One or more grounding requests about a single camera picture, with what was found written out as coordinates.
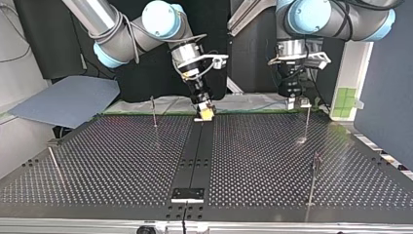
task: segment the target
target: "metal rod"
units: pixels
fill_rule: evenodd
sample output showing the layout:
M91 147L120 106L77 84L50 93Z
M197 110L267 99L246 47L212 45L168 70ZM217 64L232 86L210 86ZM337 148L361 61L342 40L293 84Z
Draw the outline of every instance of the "metal rod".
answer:
M152 102L152 116L154 118L154 127L158 128L158 124L156 122L155 100L153 96L151 97L151 102Z
M57 168L60 168L60 165L58 164L58 162L56 160L56 156L55 156L55 153L54 153L53 149L50 146L48 147L48 149L49 149L49 152L51 153L51 156L52 156L53 162L55 163L55 166Z

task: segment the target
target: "black metal plate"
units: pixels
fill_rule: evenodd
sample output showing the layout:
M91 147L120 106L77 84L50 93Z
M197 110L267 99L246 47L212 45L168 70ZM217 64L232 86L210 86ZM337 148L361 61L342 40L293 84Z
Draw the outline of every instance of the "black metal plate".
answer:
M178 165L200 131L192 116L157 118L97 118L54 150L59 168L45 152L2 180L0 216L173 219L172 188L191 179L175 180Z
M413 223L413 182L323 114L223 115L203 128L202 220ZM322 164L308 209L315 153Z

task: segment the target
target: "black cable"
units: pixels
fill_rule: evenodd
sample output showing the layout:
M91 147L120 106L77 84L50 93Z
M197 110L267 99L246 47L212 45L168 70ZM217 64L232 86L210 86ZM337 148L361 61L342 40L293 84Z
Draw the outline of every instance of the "black cable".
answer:
M350 8L348 7L348 4L345 3L346 8L348 9L348 10L347 10L347 9L344 8L337 0L330 0L330 1L333 2L333 3L335 3L335 4L337 5L337 7L339 7L340 10L343 12L345 21L346 21L346 23L349 24L349 31L350 31L349 37L348 37L348 39L347 39L346 41L352 40L353 35L354 35L354 27L353 27L352 18L350 17Z
M0 62L9 62L9 61L14 61L14 60L19 60L19 59L22 59L22 58L24 58L25 56L27 56L27 54L30 52L30 46L28 46L27 47L27 51L23 54L23 55L21 55L21 56L19 56L19 57L16 57L16 58L10 58L10 59L5 59L5 60L0 60Z
M346 3L354 5L354 6L358 6L358 7L364 8L364 9L373 10L373 11L388 11L388 10L391 10L391 9L394 9L394 8L397 8L397 7L401 6L405 2L405 0L399 0L399 1L395 2L394 4L392 4L391 6L379 7L379 6L375 6L375 5L363 2L361 0L356 0L356 1L354 1L354 0L340 0L340 1L346 2Z
M27 54L30 52L30 44L28 44L27 40L24 38L24 36L20 33L20 31L15 27L15 25L13 24L13 22L10 20L10 18L6 15L6 13L3 11L3 8L5 9L9 9L11 10L14 14L16 14L16 16L18 17L19 15L17 14L16 10L13 9L12 7L10 7L9 5L3 4L0 5L0 9L1 12L3 13L3 15L6 17L7 21L10 23L10 25L13 27L13 29L16 31L16 33L19 35L19 37L25 42L27 43L27 50L24 52L24 54L22 54L21 56L15 57L15 58L9 58L9 59L4 59L4 60L0 60L0 63L3 62L9 62L9 61L15 61L15 60L19 60L24 58L25 56L27 56Z
M79 33L77 32L77 29L76 29L75 19L74 19L72 13L70 13L70 19L71 19L71 21L72 21L73 30L74 30L74 32L75 32L76 41L77 41L77 44L78 44L78 46L79 46L80 53L82 54L82 58L85 60L86 63L90 64L94 69L96 69L96 71L97 71L97 77L99 77L99 76L100 76L100 73L101 73L101 74L103 74L106 78L114 80L114 79L115 79L115 75L114 75L113 77L112 77L112 76L109 76L109 75L106 74L105 72L101 71L96 64L94 64L93 62L91 62L90 60L88 60L88 59L85 57L85 53L84 53L84 51L83 51L82 44L80 43ZM87 72L88 72L88 69L87 69L84 73L82 73L81 75L85 75Z
M309 68L309 69L310 69L310 79L311 79L311 81L313 82L314 87L316 88L317 93L319 93L319 98L320 98L320 99L322 100L322 102L325 104L325 107L327 108L328 113L331 113L330 107L328 107L327 102L325 102L325 99L322 97L321 92L319 91L319 87L317 86L316 80L315 80L314 77L313 77L312 69L311 69L311 68Z

